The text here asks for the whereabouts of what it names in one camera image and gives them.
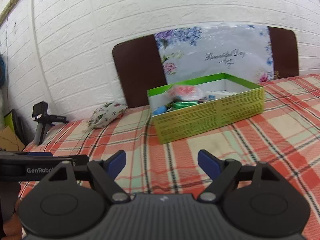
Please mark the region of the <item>person left hand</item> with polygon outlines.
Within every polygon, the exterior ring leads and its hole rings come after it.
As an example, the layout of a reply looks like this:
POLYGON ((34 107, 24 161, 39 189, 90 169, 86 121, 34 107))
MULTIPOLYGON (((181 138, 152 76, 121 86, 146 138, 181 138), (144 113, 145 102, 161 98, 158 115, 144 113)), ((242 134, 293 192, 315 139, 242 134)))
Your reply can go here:
POLYGON ((17 210, 21 203, 18 199, 15 203, 15 212, 9 220, 7 220, 3 225, 3 231, 5 236, 1 240, 21 240, 23 236, 22 224, 20 223, 17 210))

